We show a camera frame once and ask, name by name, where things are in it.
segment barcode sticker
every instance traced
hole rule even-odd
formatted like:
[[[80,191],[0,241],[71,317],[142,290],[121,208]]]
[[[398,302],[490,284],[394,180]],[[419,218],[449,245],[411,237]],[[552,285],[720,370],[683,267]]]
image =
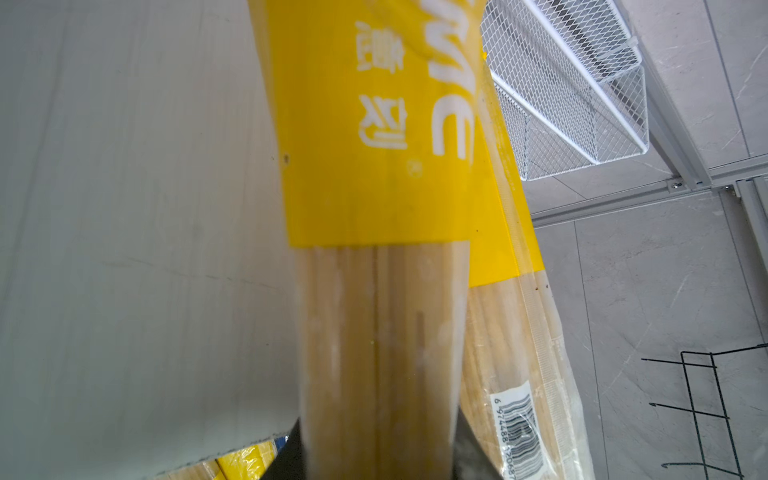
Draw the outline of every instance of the barcode sticker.
[[[496,437],[502,450],[505,480],[539,480],[545,473],[546,451],[541,444],[531,385],[491,394]]]

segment white wire mesh basket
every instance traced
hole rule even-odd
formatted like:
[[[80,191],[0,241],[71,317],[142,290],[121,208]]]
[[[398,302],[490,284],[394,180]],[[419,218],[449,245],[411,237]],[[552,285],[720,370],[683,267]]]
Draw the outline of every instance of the white wire mesh basket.
[[[482,36],[523,180],[647,152],[642,57],[612,0],[488,0]]]

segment yellow label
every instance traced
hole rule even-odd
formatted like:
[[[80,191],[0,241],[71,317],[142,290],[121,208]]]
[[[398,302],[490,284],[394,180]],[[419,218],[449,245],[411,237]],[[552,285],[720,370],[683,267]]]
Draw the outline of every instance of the yellow label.
[[[501,282],[520,275],[488,145],[481,128],[478,129],[475,142],[472,180],[470,287]]]
[[[485,2],[250,6],[267,19],[291,244],[467,240]]]

